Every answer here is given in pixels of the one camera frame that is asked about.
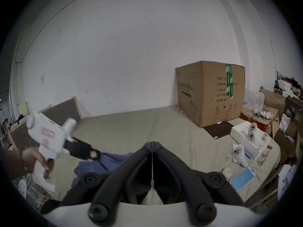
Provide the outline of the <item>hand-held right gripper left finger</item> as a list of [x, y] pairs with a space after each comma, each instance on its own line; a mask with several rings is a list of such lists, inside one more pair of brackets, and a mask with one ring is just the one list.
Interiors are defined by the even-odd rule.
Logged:
[[127, 180], [141, 169], [151, 155], [152, 142], [147, 142], [116, 170], [83, 174], [62, 200], [62, 206], [91, 203], [87, 213], [92, 221], [113, 221]]

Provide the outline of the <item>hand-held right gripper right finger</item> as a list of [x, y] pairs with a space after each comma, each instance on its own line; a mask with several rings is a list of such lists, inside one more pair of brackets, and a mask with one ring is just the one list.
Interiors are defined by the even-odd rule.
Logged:
[[164, 203], [186, 202], [190, 221], [214, 221], [215, 203], [244, 206], [244, 202], [220, 172], [191, 169], [159, 142], [153, 142], [154, 187]]

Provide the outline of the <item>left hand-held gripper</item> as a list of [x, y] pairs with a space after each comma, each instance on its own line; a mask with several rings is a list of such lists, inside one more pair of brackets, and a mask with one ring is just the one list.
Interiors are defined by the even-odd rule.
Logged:
[[[49, 191], [55, 191], [55, 179], [52, 171], [55, 160], [61, 154], [68, 154], [82, 160], [99, 160], [101, 152], [94, 149], [90, 144], [77, 138], [72, 138], [71, 133], [77, 125], [72, 118], [66, 119], [63, 126], [58, 125], [42, 113], [29, 115], [26, 126], [30, 137], [39, 143], [38, 152], [42, 154], [48, 163], [46, 170], [39, 161], [35, 162], [32, 180]], [[69, 151], [64, 148], [69, 143]]]

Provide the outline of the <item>person's left hand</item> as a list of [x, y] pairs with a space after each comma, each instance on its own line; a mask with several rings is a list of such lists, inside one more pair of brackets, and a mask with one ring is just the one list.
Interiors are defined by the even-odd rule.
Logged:
[[47, 180], [50, 178], [50, 173], [53, 170], [49, 168], [49, 163], [45, 159], [45, 157], [38, 151], [36, 147], [30, 147], [28, 149], [24, 149], [21, 151], [21, 161], [24, 167], [27, 169], [29, 173], [34, 172], [36, 161], [38, 161], [43, 168], [44, 171], [44, 178]]

